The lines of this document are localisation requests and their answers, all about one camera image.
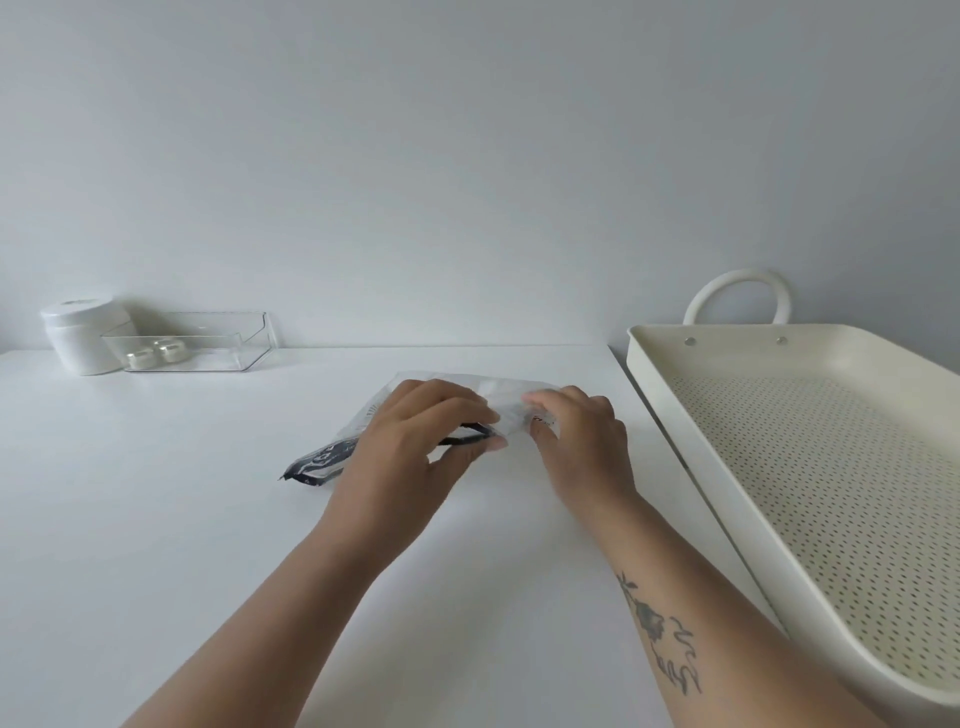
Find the clear and black plastic packet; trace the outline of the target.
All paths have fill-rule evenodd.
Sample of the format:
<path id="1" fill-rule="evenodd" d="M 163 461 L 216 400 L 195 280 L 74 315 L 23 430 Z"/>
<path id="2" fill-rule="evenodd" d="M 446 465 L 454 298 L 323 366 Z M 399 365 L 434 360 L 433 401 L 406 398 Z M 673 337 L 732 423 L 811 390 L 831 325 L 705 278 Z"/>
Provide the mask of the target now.
<path id="1" fill-rule="evenodd" d="M 552 415 L 523 399 L 529 393 L 558 390 L 553 384 L 468 373 L 401 371 L 370 398 L 337 433 L 333 441 L 301 456 L 289 465 L 282 474 L 282 480 L 295 480 L 308 486 L 320 487 L 337 479 L 352 459 L 360 436 L 378 410 L 401 383 L 411 380 L 455 383 L 478 394 L 499 415 L 494 424 L 466 422 L 460 425 L 439 441 L 439 448 L 468 446 L 493 438 L 505 439 L 519 433 L 528 433 L 534 419 L 544 421 L 552 429 L 556 428 L 556 420 Z"/>

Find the person's right hand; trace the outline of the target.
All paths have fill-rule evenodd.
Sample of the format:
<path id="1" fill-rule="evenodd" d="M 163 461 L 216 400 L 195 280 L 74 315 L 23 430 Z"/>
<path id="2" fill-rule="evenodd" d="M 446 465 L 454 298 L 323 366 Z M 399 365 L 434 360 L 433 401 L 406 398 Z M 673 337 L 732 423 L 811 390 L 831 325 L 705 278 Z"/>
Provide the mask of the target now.
<path id="1" fill-rule="evenodd" d="M 638 497 L 627 428 L 606 396 L 566 386 L 525 394 L 523 400 L 555 418 L 560 454 L 556 465 L 544 467 L 581 524 L 600 522 Z"/>

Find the person's left forearm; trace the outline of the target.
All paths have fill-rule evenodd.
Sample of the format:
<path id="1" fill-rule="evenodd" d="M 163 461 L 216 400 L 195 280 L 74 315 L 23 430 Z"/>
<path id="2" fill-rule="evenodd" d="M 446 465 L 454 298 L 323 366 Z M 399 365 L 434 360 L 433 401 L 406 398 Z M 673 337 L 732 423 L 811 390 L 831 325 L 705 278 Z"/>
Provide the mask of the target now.
<path id="1" fill-rule="evenodd" d="M 426 525 L 323 518 L 122 728 L 293 728 L 359 603 Z"/>

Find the person's left hand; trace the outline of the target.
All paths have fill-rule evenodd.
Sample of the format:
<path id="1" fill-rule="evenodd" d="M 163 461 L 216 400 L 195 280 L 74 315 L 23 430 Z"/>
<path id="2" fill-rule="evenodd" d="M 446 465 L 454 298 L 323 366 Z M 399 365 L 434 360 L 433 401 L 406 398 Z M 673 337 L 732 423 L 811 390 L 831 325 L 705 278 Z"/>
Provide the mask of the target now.
<path id="1" fill-rule="evenodd" d="M 474 391 L 432 379 L 400 383 L 361 435 L 316 531 L 331 551 L 378 572 L 425 530 L 458 480 L 432 480 L 430 455 L 465 423 L 498 413 Z"/>

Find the clear plastic organizer box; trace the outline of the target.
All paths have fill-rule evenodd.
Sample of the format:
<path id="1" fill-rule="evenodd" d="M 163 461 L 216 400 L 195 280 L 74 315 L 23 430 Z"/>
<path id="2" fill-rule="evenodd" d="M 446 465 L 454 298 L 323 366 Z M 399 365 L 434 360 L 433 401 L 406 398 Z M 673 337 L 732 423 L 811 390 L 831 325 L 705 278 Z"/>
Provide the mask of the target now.
<path id="1" fill-rule="evenodd" d="M 123 370 L 134 374 L 243 373 L 268 358 L 278 347 L 269 315 L 263 311 L 142 311 L 133 317 L 137 335 L 119 331 L 102 334 L 102 341 Z M 125 369 L 126 352 L 154 346 L 156 339 L 174 337 L 185 342 L 190 357 L 166 365 L 160 356 L 152 370 Z"/>

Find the white round jar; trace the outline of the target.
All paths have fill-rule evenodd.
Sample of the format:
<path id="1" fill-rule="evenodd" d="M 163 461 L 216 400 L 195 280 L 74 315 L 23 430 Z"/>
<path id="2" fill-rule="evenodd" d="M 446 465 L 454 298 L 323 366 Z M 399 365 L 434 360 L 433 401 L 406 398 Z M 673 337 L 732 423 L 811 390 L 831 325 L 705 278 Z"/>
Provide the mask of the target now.
<path id="1" fill-rule="evenodd" d="M 122 369 L 103 334 L 138 335 L 126 308 L 113 297 L 69 299 L 40 311 L 45 332 L 64 368 L 77 376 L 98 376 Z"/>

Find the person's right forearm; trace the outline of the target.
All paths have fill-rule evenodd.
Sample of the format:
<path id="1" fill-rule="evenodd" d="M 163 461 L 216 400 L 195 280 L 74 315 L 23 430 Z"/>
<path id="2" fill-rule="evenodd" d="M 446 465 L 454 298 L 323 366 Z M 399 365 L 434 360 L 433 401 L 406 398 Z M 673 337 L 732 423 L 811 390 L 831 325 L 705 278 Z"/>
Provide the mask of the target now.
<path id="1" fill-rule="evenodd" d="M 887 728 L 635 491 L 563 491 L 606 556 L 676 728 Z"/>

